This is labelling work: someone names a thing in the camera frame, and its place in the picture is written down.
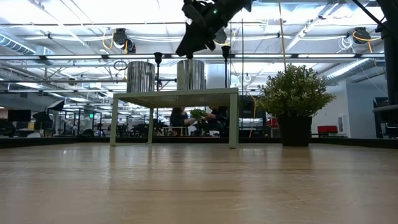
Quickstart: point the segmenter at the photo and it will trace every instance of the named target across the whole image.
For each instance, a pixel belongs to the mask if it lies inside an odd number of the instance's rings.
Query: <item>white table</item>
[[[229,147],[235,149],[239,139],[238,88],[215,88],[207,90],[177,90],[148,93],[118,93],[113,95],[111,145],[116,145],[119,100],[149,108],[148,143],[152,143],[154,131],[154,108],[184,106],[229,106]]]

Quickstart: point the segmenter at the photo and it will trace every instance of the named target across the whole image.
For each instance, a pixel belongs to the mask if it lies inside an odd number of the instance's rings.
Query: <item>person sitting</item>
[[[228,137],[228,108],[226,106],[211,106],[210,109],[212,112],[205,116],[208,129],[218,130],[220,132],[220,137]]]
[[[189,127],[194,124],[195,119],[189,118],[188,114],[184,111],[185,107],[173,108],[172,114],[170,116],[170,126],[171,127]],[[177,136],[181,136],[180,128],[176,128],[174,131],[177,132]],[[188,129],[185,128],[185,135],[188,135]]]

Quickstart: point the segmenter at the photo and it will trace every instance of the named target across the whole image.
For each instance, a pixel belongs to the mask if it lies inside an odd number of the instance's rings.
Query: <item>wooden floor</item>
[[[279,144],[0,150],[0,223],[398,222],[398,150]]]

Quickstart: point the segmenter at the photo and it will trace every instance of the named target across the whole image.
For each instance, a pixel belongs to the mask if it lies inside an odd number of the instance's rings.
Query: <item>black planter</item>
[[[278,117],[283,146],[308,146],[312,117]]]

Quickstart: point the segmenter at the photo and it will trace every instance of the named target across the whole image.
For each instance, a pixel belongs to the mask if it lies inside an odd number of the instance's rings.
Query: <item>table leg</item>
[[[230,95],[229,105],[229,148],[236,149],[238,146],[238,126],[239,126],[239,114],[238,114],[238,94],[232,93]]]
[[[148,128],[148,143],[152,143],[154,137],[154,107],[149,108],[149,128]]]
[[[112,122],[111,122],[111,146],[116,146],[116,130],[118,129],[119,99],[113,99]]]

